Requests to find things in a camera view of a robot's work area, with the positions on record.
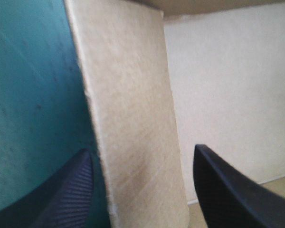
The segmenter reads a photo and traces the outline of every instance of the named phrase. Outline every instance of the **white wall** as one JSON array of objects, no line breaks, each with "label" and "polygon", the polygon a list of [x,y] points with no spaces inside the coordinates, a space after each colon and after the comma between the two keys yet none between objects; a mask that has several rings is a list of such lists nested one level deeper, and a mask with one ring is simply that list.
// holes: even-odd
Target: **white wall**
[{"label": "white wall", "polygon": [[207,144],[257,182],[285,175],[285,3],[165,21],[187,199]]}]

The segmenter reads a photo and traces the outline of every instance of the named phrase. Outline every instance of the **baseboard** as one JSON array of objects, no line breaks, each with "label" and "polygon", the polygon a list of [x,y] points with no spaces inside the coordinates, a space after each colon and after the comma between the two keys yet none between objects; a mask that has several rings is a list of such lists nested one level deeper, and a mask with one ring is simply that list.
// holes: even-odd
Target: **baseboard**
[{"label": "baseboard", "polygon": [[[285,174],[283,175],[280,175],[280,176],[277,176],[275,178],[272,178],[272,179],[269,179],[269,180],[266,180],[266,181],[262,181],[262,182],[259,182],[258,184],[266,184],[268,182],[271,182],[271,181],[275,181],[275,180],[278,180],[280,178],[284,178],[285,177]],[[188,205],[191,205],[191,204],[195,204],[195,203],[198,203],[199,200],[198,199],[194,199],[194,200],[190,200],[187,202]]]},{"label": "baseboard", "polygon": [[275,180],[278,180],[278,179],[281,179],[281,178],[284,178],[284,177],[285,177],[285,174],[277,176],[277,177],[269,179],[269,180],[266,180],[266,181],[259,182],[258,184],[266,184],[268,182],[275,181]]}]

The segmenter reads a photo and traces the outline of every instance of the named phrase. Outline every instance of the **foam board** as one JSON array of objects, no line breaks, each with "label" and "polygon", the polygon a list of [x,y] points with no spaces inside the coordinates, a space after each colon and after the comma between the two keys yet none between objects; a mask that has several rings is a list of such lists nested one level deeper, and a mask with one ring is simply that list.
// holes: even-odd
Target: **foam board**
[{"label": "foam board", "polygon": [[160,11],[67,0],[114,228],[187,228]]}]

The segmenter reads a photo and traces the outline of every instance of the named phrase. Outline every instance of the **black plastic part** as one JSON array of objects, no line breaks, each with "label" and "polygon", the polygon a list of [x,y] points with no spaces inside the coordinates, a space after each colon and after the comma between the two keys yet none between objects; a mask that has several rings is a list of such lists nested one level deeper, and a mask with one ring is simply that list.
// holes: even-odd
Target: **black plastic part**
[{"label": "black plastic part", "polygon": [[256,184],[205,145],[196,145],[193,179],[209,228],[285,228],[285,199]]},{"label": "black plastic part", "polygon": [[0,211],[0,228],[82,228],[93,194],[90,153],[80,150],[31,193]]}]

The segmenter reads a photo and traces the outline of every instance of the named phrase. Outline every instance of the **green fabric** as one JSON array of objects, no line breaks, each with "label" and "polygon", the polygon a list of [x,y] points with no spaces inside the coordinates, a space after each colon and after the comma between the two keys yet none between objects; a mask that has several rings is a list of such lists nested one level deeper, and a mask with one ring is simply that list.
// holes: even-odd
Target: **green fabric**
[{"label": "green fabric", "polygon": [[92,151],[87,227],[110,227],[105,185],[62,0],[0,0],[0,209],[81,148]]}]

